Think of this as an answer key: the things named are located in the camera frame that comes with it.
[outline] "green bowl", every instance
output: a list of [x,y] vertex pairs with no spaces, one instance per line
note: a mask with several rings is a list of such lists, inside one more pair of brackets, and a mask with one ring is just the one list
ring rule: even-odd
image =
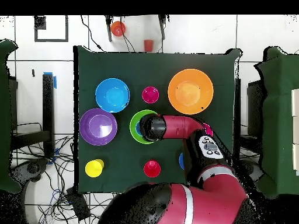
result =
[[152,110],[143,110],[143,111],[139,111],[138,113],[136,113],[133,118],[130,121],[130,132],[132,137],[139,143],[141,144],[152,144],[153,142],[148,142],[146,140],[143,139],[142,136],[140,136],[137,131],[136,131],[136,124],[140,121],[140,119],[150,113],[154,113],[157,114],[155,111]]

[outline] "green table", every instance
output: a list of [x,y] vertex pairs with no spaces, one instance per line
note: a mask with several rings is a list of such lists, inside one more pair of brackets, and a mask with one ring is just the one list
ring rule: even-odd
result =
[[299,55],[282,53],[277,47],[266,51],[257,65],[267,90],[263,102],[262,167],[267,175],[258,188],[268,197],[299,194],[299,176],[293,170],[293,118],[291,90],[299,88]]
[[[79,134],[80,193],[122,193],[129,186],[141,181],[185,183],[183,170],[178,163],[182,151],[181,140],[163,140],[144,145],[135,141],[129,130],[132,116],[140,110],[180,114],[171,106],[167,89],[172,77],[183,69],[199,69],[210,77],[214,86],[213,100],[206,110],[194,117],[200,117],[210,124],[227,148],[232,150],[234,63],[240,56],[239,49],[231,49],[226,54],[217,55],[96,53],[80,46],[74,47],[74,51],[75,65],[78,59],[79,72],[79,119],[87,110],[98,107],[95,102],[95,90],[97,85],[107,78],[123,80],[131,94],[128,106],[123,111],[113,114],[118,130],[109,144],[93,146],[85,142]],[[155,86],[159,90],[156,103],[147,104],[143,101],[141,93],[146,86]],[[85,174],[85,165],[94,159],[102,159],[105,166],[99,177],[90,178]],[[161,165],[161,173],[156,178],[148,178],[143,172],[144,164],[149,159],[156,159]]]

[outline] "white tile floor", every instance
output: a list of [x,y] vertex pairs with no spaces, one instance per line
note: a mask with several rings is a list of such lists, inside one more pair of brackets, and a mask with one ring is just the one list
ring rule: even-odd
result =
[[[83,16],[83,20],[90,27],[93,39],[105,51],[127,51],[122,37],[112,36],[112,42],[108,41],[104,16]],[[63,16],[47,16],[46,22],[46,30],[38,31],[40,39],[64,38]],[[144,51],[144,39],[154,40],[153,52],[160,49],[161,32],[157,15],[130,16],[123,18],[123,22],[127,28],[126,36],[136,51]],[[71,137],[74,133],[72,46],[81,45],[92,51],[99,51],[92,42],[88,29],[82,24],[80,16],[69,16],[68,23],[68,42],[36,43],[32,16],[0,16],[0,39],[13,40],[18,45],[16,52],[12,52],[7,61],[9,73],[16,76],[19,82],[18,124],[39,122],[42,125],[41,75],[43,72],[52,72],[57,77],[57,88],[54,89],[56,139],[66,135]],[[299,50],[298,30],[299,21],[296,15],[170,15],[170,22],[166,22],[165,28],[164,52],[223,54],[230,48],[240,48],[243,51],[239,63],[241,123],[247,125],[246,88],[249,82],[260,79],[253,65],[262,60],[263,50],[268,46],[280,46],[288,53]],[[35,77],[32,76],[32,69],[35,71]],[[33,130],[39,130],[39,126],[25,125],[18,128],[20,132]],[[246,127],[242,127],[242,133],[246,132]],[[64,147],[63,152],[71,155],[68,145]],[[24,156],[26,155],[18,153],[19,159],[14,159],[12,164],[16,165],[17,161],[23,162],[20,158]],[[57,162],[62,164],[62,160],[58,159]],[[67,164],[68,170],[73,168],[72,163]],[[57,188],[57,172],[53,165],[47,165],[46,171],[51,177],[52,185]],[[65,171],[63,177],[66,188],[73,185],[74,172]],[[52,193],[46,174],[43,174],[37,183],[30,182],[25,200],[29,224],[38,223],[41,212],[37,205],[41,205],[45,210]],[[105,206],[97,206],[97,201],[107,200],[104,203],[106,205],[112,197],[111,194],[88,194],[87,203],[92,213],[99,216]],[[87,219],[87,224],[96,224],[97,219],[93,219]],[[56,221],[54,224],[66,223]],[[79,223],[74,219],[69,224]]]

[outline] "yellow cup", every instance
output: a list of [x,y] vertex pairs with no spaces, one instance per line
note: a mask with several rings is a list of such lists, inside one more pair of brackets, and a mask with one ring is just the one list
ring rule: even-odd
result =
[[104,168],[104,162],[101,159],[91,160],[85,166],[85,173],[92,178],[99,176]]

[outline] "purple bowl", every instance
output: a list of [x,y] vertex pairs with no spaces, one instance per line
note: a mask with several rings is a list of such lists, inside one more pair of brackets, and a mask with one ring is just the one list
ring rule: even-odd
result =
[[101,146],[115,137],[117,122],[115,117],[100,108],[88,110],[80,119],[80,134],[87,143]]

